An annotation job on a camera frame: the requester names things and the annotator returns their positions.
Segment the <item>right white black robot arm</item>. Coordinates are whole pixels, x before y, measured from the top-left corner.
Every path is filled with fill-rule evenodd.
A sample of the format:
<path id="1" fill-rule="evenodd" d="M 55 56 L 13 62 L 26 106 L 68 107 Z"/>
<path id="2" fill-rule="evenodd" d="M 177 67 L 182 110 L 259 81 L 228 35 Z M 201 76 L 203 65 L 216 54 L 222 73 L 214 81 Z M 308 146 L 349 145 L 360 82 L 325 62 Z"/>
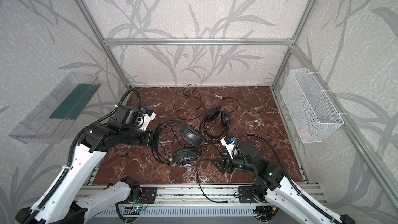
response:
<path id="1" fill-rule="evenodd" d="M 274 164 L 263 158 L 256 146 L 241 144 L 244 138 L 257 138 L 256 134 L 240 138 L 226 136 L 220 143 L 228 156 L 213 159 L 211 163 L 222 173 L 235 170 L 254 175 L 253 197 L 257 202 L 275 206 L 301 224 L 353 224 L 349 215 L 339 215 L 303 191 L 288 175 L 281 159 Z"/>

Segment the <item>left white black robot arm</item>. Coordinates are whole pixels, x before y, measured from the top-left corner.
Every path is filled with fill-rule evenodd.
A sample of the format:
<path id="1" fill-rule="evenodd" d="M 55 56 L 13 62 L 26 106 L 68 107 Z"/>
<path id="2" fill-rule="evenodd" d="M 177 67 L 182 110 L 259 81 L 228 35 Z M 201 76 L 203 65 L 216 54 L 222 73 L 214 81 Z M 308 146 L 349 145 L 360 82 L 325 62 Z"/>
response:
<path id="1" fill-rule="evenodd" d="M 68 159 L 49 189 L 31 207 L 16 214 L 20 224 L 84 224 L 111 205 L 141 198 L 140 184 L 125 177 L 100 193 L 80 200 L 76 195 L 90 172 L 120 144 L 154 147 L 155 131 L 148 128 L 152 110 L 135 110 L 123 104 L 128 90 L 108 115 L 84 127 L 74 138 Z"/>

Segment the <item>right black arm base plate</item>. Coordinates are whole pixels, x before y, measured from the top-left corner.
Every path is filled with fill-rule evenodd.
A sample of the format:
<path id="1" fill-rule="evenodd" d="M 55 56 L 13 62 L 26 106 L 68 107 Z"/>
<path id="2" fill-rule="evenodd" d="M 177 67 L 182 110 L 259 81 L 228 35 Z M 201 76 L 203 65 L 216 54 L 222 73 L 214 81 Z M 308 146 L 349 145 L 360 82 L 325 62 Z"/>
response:
<path id="1" fill-rule="evenodd" d="M 251 186 L 240 186 L 238 187 L 237 197 L 241 204 L 246 203 L 258 203 L 254 197 L 254 193 Z"/>

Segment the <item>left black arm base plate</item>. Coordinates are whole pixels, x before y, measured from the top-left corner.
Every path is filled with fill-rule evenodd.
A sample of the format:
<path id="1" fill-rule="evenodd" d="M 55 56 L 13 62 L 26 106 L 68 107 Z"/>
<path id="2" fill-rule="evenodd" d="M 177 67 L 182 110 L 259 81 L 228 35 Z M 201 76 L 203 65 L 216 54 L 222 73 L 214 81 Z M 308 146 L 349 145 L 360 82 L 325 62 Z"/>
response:
<path id="1" fill-rule="evenodd" d="M 157 196 L 157 187 L 142 187 L 137 204 L 154 204 Z"/>

